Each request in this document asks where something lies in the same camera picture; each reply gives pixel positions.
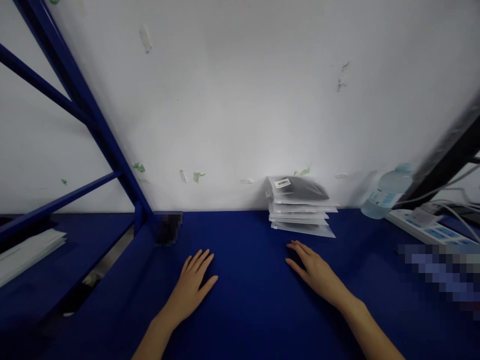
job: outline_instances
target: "bottle cap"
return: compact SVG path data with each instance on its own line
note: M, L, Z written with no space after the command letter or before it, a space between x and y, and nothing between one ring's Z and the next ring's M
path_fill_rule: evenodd
M402 162L396 168L396 171L403 172L403 173L411 173L412 172L412 165L408 162Z

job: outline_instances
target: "plastic bag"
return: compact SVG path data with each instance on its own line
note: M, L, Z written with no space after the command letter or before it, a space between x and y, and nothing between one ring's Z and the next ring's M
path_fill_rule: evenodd
M272 222L272 229L291 231L294 233L302 233L309 235L322 236L326 238L335 238L332 229L328 225L310 225L310 224L296 224L288 222Z
M329 216L323 211L318 212L274 212L274 203L272 201L268 202L268 210L270 211L270 216L274 219L328 219Z
M322 218L313 218L313 219L299 219L299 218L288 218L284 217L281 219L277 219L272 217L271 215L268 217L272 223L279 222L279 223L293 223L293 224L312 224L312 225L328 225L329 223Z
M335 206L316 206L305 204L272 204L274 213L338 213Z
M308 176L269 176L271 197L276 204L336 206L323 187Z

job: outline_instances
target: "blue tabletop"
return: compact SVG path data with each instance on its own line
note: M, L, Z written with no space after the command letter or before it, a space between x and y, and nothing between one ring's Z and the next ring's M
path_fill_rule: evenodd
M266 211L186 212L176 244L153 247L144 226L55 341L48 359L129 359L167 301L188 255L215 253L218 282L173 333L164 359L355 359L340 314L285 263L299 240L365 302L407 359L473 359L478 321L412 273L396 250L418 241L386 220L344 209L336 238L274 230Z

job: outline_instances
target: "water bottle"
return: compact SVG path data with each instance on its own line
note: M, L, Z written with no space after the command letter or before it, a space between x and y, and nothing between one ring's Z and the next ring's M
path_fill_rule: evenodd
M372 219L383 219L412 182L412 167L408 163L401 163L394 171L380 178L377 189L365 201L361 212Z

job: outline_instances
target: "blue metal bar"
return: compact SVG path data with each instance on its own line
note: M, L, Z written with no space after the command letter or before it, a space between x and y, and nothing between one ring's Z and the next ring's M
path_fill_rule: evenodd
M68 193L65 196L62 196L48 203L47 205L39 207L36 210L19 216L15 220L10 221L3 226L0 226L0 242L2 242L15 232L21 230L22 228L25 228L28 225L40 220L41 218L57 211L58 209L63 208L65 205L70 204L78 198L81 198L83 195L88 194L96 188L101 187L103 184L106 184L109 181L118 178L120 175L120 172L112 172L108 175L105 175L104 177L99 178L98 180L92 181L91 183L78 188L75 191Z
M137 201L135 203L135 218L133 222L133 236L137 236L144 223L144 209L142 203Z
M90 133L112 170L122 172L118 180L131 202L135 204L137 201L140 201L144 215L149 218L153 215L152 209L142 193L130 165L117 144L46 4L42 0L13 1L71 100L87 115L91 116L97 124L99 132L90 131Z
M19 77L31 84L37 90L45 94L53 102L72 114L90 129L96 130L98 127L87 114L79 109L77 105L62 95L60 91L50 85L43 77L29 68L22 60L16 57L5 46L0 44L0 63L12 70Z

